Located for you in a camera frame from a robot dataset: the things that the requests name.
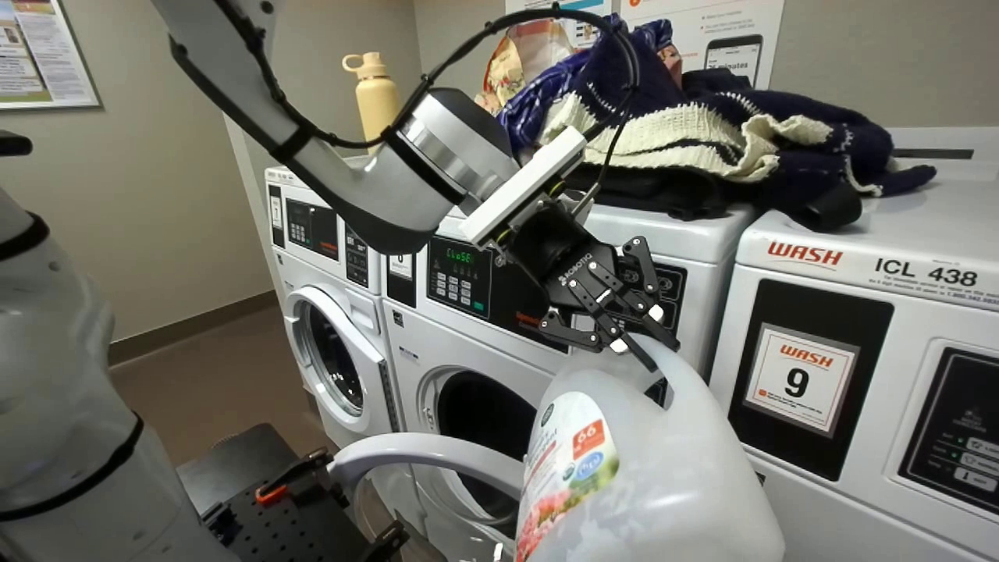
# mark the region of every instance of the detergent bottle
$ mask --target detergent bottle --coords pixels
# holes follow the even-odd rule
[[[377,51],[348,53],[339,64],[357,82],[357,108],[365,142],[375,142],[401,114],[395,82],[386,75]]]
[[[701,379],[637,337],[668,381],[653,402],[633,357],[578,352],[550,383],[524,459],[519,562],[776,562],[783,538]]]

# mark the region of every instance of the laundry room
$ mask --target laundry room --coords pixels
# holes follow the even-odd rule
[[[0,562],[999,559],[993,21],[0,0]]]

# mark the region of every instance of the bottle handle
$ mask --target bottle handle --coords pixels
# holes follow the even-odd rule
[[[357,75],[365,67],[365,55],[361,53],[348,53],[339,60],[339,67]]]

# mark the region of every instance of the bottle label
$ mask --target bottle label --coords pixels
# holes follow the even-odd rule
[[[617,451],[599,405],[586,392],[557,397],[535,429],[519,512],[519,562],[586,498],[617,474]]]

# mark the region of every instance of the wire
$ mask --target wire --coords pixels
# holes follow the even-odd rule
[[[350,149],[365,149],[365,148],[375,148],[385,142],[385,134],[394,134],[401,130],[416,105],[425,101],[425,95],[433,88],[433,82],[458,60],[465,60],[484,38],[497,33],[497,30],[505,30],[505,27],[514,27],[514,26],[524,26],[524,21],[535,21],[535,19],[573,19],[573,21],[586,21],[593,27],[599,27],[599,33],[609,33],[617,51],[625,53],[625,67],[628,67],[628,75],[631,82],[625,88],[637,88],[640,85],[640,67],[637,67],[637,53],[633,53],[633,44],[628,33],[620,33],[620,27],[611,21],[611,19],[602,19],[602,17],[593,17],[593,12],[573,12],[573,11],[524,11],[524,12],[513,12],[513,17],[503,17],[497,21],[488,21],[484,30],[472,33],[465,44],[458,44],[438,70],[430,70],[422,85],[406,97],[395,121],[390,127],[381,130],[381,136],[375,142],[348,142],[348,136],[338,136],[333,130],[323,130],[314,121],[308,121],[291,101],[288,95],[281,91],[278,85],[278,75],[264,55],[264,30],[252,26],[252,19],[246,12],[241,12],[232,0],[215,0],[215,6],[229,17],[229,21],[238,27],[238,33],[242,38],[250,55],[257,60],[258,72],[262,72],[262,82],[272,95],[272,101],[281,105],[281,114],[297,121],[299,127],[306,127],[311,136],[323,136],[326,144],[330,148],[350,148]]]

